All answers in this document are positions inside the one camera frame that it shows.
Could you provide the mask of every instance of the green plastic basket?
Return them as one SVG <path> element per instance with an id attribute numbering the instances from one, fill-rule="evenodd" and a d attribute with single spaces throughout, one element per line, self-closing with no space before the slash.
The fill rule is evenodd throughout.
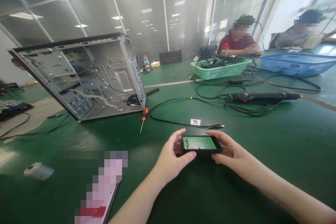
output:
<path id="1" fill-rule="evenodd" d="M 240 62 L 237 64 L 228 65 L 228 66 L 220 66 L 217 68 L 210 68 L 210 69 L 205 69 L 205 68 L 196 66 L 197 62 L 192 62 L 191 65 L 193 66 L 194 74 L 198 75 L 203 80 L 209 80 L 209 79 L 217 79 L 217 78 L 223 78 L 226 76 L 241 74 L 242 71 L 247 66 L 247 64 L 251 62 L 252 60 L 245 59 L 243 62 Z"/>

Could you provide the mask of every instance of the gray shirt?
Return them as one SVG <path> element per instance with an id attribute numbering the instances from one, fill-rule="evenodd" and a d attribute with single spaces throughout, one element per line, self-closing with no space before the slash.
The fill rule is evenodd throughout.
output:
<path id="1" fill-rule="evenodd" d="M 303 40 L 308 34 L 295 34 L 293 27 L 289 28 L 286 32 L 281 34 L 275 42 L 276 48 L 291 47 L 292 43 L 296 40 Z"/>

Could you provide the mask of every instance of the bag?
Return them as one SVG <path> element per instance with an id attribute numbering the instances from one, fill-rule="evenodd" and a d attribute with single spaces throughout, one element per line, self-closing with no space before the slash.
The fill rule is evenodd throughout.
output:
<path id="1" fill-rule="evenodd" d="M 207 45 L 204 47 L 201 47 L 201 49 L 198 52 L 198 59 L 199 60 L 205 60 L 208 57 L 215 57 L 216 56 L 216 50 L 217 50 L 217 45 Z"/>

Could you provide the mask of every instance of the person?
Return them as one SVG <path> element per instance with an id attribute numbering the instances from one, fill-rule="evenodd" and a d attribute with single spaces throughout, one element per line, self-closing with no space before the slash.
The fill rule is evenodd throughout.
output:
<path id="1" fill-rule="evenodd" d="M 14 66 L 16 66 L 17 68 L 20 68 L 21 70 L 23 71 L 26 71 L 26 69 L 21 65 L 21 63 L 15 59 L 15 58 L 12 58 L 12 63 L 14 64 Z M 32 86 L 32 85 L 35 85 L 37 84 L 38 81 L 27 81 L 24 86 Z"/>
<path id="2" fill-rule="evenodd" d="M 175 155 L 181 154 L 177 142 L 185 131 L 180 129 L 170 136 L 152 171 L 108 224 L 147 222 L 160 191 L 196 157 L 195 152 L 187 152 L 181 157 Z M 222 154 L 212 155 L 217 164 L 231 168 L 242 179 L 280 204 L 299 223 L 336 223 L 336 211 L 275 174 L 231 137 L 221 131 L 206 131 L 206 134 L 215 135 L 223 145 Z"/>
<path id="3" fill-rule="evenodd" d="M 223 46 L 228 44 L 228 55 L 262 55 L 261 48 L 253 40 L 253 37 L 247 33 L 249 27 L 254 23 L 254 21 L 255 20 L 252 16 L 246 16 L 245 14 L 238 18 L 229 30 L 229 34 L 220 41 L 218 54 L 221 52 Z"/>
<path id="4" fill-rule="evenodd" d="M 310 27 L 316 27 L 325 16 L 320 10 L 310 9 L 302 13 L 299 19 L 294 20 L 294 25 L 279 36 L 275 42 L 276 48 L 301 46 L 304 40 L 311 35 Z M 325 34 L 322 41 L 333 42 L 334 38 L 330 37 L 336 34 L 336 30 Z"/>

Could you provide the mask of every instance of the plastic basket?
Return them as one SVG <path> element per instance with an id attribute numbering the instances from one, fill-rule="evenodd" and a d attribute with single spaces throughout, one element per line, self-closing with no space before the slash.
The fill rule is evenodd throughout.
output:
<path id="1" fill-rule="evenodd" d="M 261 56 L 261 68 L 293 76 L 317 75 L 336 64 L 335 56 L 279 53 Z"/>
<path id="2" fill-rule="evenodd" d="M 198 62 L 192 62 L 191 65 L 194 69 L 194 74 L 201 77 L 203 80 L 209 80 L 209 79 L 217 79 L 217 78 L 223 78 L 226 76 L 232 76 L 232 75 L 238 75 L 241 74 L 242 71 L 245 69 L 248 63 L 251 63 L 252 60 L 245 59 L 244 61 L 233 64 L 233 65 L 227 65 L 227 66 L 220 66 L 217 68 L 210 68 L 210 69 L 204 69 L 201 67 L 196 66 Z"/>

